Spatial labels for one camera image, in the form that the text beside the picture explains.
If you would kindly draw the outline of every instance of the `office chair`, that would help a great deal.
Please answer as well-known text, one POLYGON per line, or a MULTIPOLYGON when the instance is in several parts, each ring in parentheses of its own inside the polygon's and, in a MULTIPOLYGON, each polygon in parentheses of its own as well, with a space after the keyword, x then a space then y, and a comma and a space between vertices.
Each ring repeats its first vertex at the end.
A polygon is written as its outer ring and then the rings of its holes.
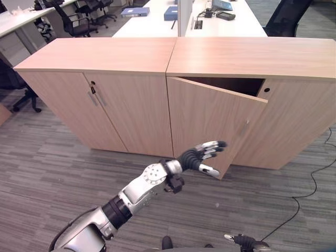
POLYGON ((50 41, 50 38, 52 37, 51 34, 51 25, 44 22, 42 18, 38 18, 34 21, 34 24, 38 28, 38 31, 41 33, 42 37, 44 37, 46 42, 50 41))
MULTIPOLYGON (((85 14, 87 17, 89 17, 92 12, 95 12, 96 10, 100 9, 100 2, 98 0, 78 0, 78 1, 84 1, 85 5, 79 7, 75 11, 76 13, 82 13, 85 14)), ((90 19, 93 25, 100 25, 100 26, 104 25, 106 29, 109 28, 106 24, 102 22, 101 18, 97 18, 96 20, 94 20, 91 17, 90 19)))
POLYGON ((7 11, 5 5, 0 1, 0 13, 7 11))
POLYGON ((114 15, 114 14, 107 14, 105 12, 105 7, 109 7, 112 3, 113 3, 113 0, 100 0, 99 1, 99 7, 104 12, 104 15, 102 16, 102 18, 111 18, 114 21, 117 21, 116 20, 116 18, 117 18, 116 15, 114 15))
POLYGON ((55 1, 50 1, 52 6, 58 12, 63 20, 64 31, 69 33, 72 37, 91 37, 90 32, 95 31, 98 33, 98 28, 96 26, 90 25, 90 20, 87 17, 79 18, 74 21, 70 19, 72 16, 77 16, 77 14, 67 15, 64 10, 55 1), (80 24, 81 20, 86 20, 86 24, 80 24), (78 26, 74 27, 74 22, 78 21, 78 26))
POLYGON ((37 112, 40 113, 42 109, 36 107, 37 94, 28 86, 28 84, 21 78, 21 76, 15 72, 10 66, 5 64, 0 59, 0 88, 1 89, 23 89, 26 88, 25 96, 18 100, 13 105, 13 111, 17 112, 20 110, 18 107, 25 101, 31 99, 31 106, 37 112))
POLYGON ((313 0, 281 0, 264 28, 269 37, 295 37, 298 23, 313 0))

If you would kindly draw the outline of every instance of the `wooden cabinet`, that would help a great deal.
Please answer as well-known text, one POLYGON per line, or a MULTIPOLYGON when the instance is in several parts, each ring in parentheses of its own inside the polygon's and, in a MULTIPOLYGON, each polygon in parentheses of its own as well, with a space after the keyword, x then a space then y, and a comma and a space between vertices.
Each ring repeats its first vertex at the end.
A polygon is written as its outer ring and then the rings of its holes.
POLYGON ((336 121, 335 51, 332 39, 64 38, 15 69, 91 148, 177 157, 226 141, 206 161, 221 178, 230 164, 279 169, 336 121))
POLYGON ((267 101, 177 77, 167 77, 167 86, 174 156, 199 143, 225 140, 225 151, 206 161, 223 177, 267 101))
POLYGON ((85 145, 172 157, 165 71, 175 40, 56 39, 15 69, 85 145))
POLYGON ((87 146, 127 151, 80 72, 21 72, 44 103, 87 146))
POLYGON ((127 150, 172 156, 166 80, 155 75, 85 73, 127 150))
POLYGON ((231 163, 284 166, 336 121, 335 45, 331 39, 178 38, 166 72, 174 155, 221 139, 228 147, 209 163, 221 176, 231 163), (264 111, 254 98, 268 101, 264 111))

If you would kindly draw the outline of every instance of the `open cabinet door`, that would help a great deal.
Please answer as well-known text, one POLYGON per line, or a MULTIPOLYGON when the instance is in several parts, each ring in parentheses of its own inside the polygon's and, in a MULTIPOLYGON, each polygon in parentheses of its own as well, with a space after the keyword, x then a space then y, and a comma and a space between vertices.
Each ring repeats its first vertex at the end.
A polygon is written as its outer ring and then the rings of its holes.
POLYGON ((167 77, 174 156, 197 144, 224 140, 228 147, 205 164, 222 178, 267 100, 177 77, 167 77))

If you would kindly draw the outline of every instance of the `cabinet door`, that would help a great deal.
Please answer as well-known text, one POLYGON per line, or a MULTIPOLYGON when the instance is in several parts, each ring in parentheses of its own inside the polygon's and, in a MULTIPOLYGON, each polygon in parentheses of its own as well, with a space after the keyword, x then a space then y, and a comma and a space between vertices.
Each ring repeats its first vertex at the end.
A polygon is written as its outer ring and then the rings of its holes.
POLYGON ((43 102, 87 146, 127 151, 112 123, 78 72, 20 72, 43 102))
POLYGON ((0 126, 12 115, 12 113, 0 103, 0 126))
POLYGON ((129 152, 172 156, 165 76, 85 73, 129 152))
POLYGON ((268 104, 234 164, 279 169, 336 121, 334 81, 267 79, 268 104))
POLYGON ((267 101, 195 81, 167 77, 174 156, 203 142, 228 147, 205 163, 224 176, 267 101))

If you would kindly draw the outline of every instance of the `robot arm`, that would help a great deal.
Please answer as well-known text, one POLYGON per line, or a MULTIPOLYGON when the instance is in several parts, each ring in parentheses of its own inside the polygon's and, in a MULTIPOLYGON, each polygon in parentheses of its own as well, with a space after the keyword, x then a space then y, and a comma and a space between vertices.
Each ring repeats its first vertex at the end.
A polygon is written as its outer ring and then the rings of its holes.
POLYGON ((157 193, 166 190, 178 193, 184 185, 180 174, 185 170, 198 170, 212 176, 219 172, 202 164, 203 160, 216 156, 226 143, 212 141, 197 145, 184 152, 176 160, 161 161, 147 166, 143 173, 124 187, 107 204, 87 214, 70 232, 50 245, 53 252, 103 252, 105 241, 110 240, 134 214, 147 205, 157 193))

